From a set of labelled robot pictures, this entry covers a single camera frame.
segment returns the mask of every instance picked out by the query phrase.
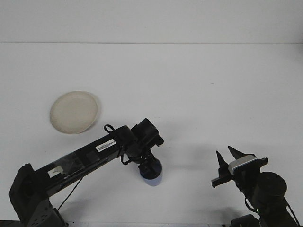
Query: robotic arm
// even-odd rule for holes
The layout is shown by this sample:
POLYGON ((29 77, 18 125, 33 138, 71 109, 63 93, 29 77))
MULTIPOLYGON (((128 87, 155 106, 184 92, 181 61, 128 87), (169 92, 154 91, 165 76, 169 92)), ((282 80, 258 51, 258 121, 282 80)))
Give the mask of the robotic arm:
POLYGON ((38 170, 34 171, 30 164, 19 169, 9 197, 23 226, 67 227, 58 210, 53 209, 49 197, 117 157, 121 157, 124 165, 139 164, 140 174, 145 179, 160 175, 162 166, 151 148, 160 146, 164 140, 148 119, 132 129, 122 126, 115 130, 111 125, 104 129, 109 133, 107 136, 38 170))
POLYGON ((233 180, 244 194, 248 209, 260 216, 260 220, 252 215, 237 218, 232 220, 232 227, 298 227, 286 209, 286 182, 275 173, 260 171, 268 158, 259 159, 254 154, 244 154, 232 147, 228 149, 236 160, 227 164, 217 151, 219 177, 212 180, 212 186, 233 180))

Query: white label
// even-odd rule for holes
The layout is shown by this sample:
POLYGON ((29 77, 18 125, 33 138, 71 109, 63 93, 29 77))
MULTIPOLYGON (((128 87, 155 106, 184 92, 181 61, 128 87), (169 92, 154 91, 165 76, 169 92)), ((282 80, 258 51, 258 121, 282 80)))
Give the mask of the white label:
POLYGON ((49 177, 52 178, 53 176, 56 176, 56 175, 58 175, 59 173, 62 173, 62 172, 63 172, 62 167, 57 166, 54 169, 48 171, 47 173, 48 173, 49 177))
POLYGON ((105 150, 106 148, 111 147, 115 144, 116 144, 116 142, 114 141, 114 139, 111 139, 105 143, 102 143, 99 146, 96 146, 96 149, 97 149, 97 151, 101 152, 101 151, 105 150))

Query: black cable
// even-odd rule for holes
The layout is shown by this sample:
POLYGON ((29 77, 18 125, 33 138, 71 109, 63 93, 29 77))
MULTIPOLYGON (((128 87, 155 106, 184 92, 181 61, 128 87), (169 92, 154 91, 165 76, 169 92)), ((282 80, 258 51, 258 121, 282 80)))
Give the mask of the black cable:
POLYGON ((245 198, 244 201, 245 201, 245 205, 246 205, 247 209, 249 209, 249 210, 252 211, 252 212, 258 213, 255 209, 251 208, 251 207, 248 205, 248 203, 247 203, 247 198, 245 198))
POLYGON ((294 214, 294 212, 293 212, 293 209, 290 207, 290 205, 289 205, 289 203, 288 203, 287 201, 286 201, 286 203, 287 203, 287 206, 288 206, 290 212, 292 213, 292 215, 293 215, 293 217, 294 217, 294 219, 295 219, 297 225, 300 226, 300 223, 299 223, 297 217, 295 216, 295 214, 294 214))
POLYGON ((76 184, 76 186, 73 188, 73 190, 71 191, 71 193, 66 197, 66 199, 61 203, 61 205, 59 206, 58 210, 61 208, 61 206, 65 203, 65 201, 67 201, 67 199, 71 196, 71 194, 73 193, 73 191, 76 189, 76 187, 78 186, 78 184, 82 181, 83 178, 81 178, 78 183, 76 184))

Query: white plate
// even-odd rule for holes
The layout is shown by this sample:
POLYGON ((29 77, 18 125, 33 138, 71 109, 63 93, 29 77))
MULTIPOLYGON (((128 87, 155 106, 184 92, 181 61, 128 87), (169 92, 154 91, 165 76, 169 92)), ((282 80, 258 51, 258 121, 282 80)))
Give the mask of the white plate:
POLYGON ((80 133, 88 129, 98 115, 98 103, 92 94, 72 91, 53 104, 50 120, 55 129, 67 134, 80 133))

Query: white surface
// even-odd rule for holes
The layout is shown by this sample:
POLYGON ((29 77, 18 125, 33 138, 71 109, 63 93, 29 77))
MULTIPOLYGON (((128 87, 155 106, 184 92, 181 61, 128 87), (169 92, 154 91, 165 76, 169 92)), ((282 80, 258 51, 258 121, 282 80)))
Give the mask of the white surface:
POLYGON ((17 219, 8 191, 22 165, 38 169, 105 136, 106 123, 147 117, 165 139, 152 150, 161 184, 113 160, 83 179, 60 210, 67 221, 229 223, 249 212, 234 183, 211 187, 215 151, 230 162, 228 145, 269 158, 263 171, 286 180, 303 221, 301 44, 0 44, 0 72, 0 219, 17 219), (48 115, 72 90, 95 94, 103 112, 90 130, 65 135, 48 115))
POLYGON ((1 0, 0 41, 302 43, 302 0, 1 0))

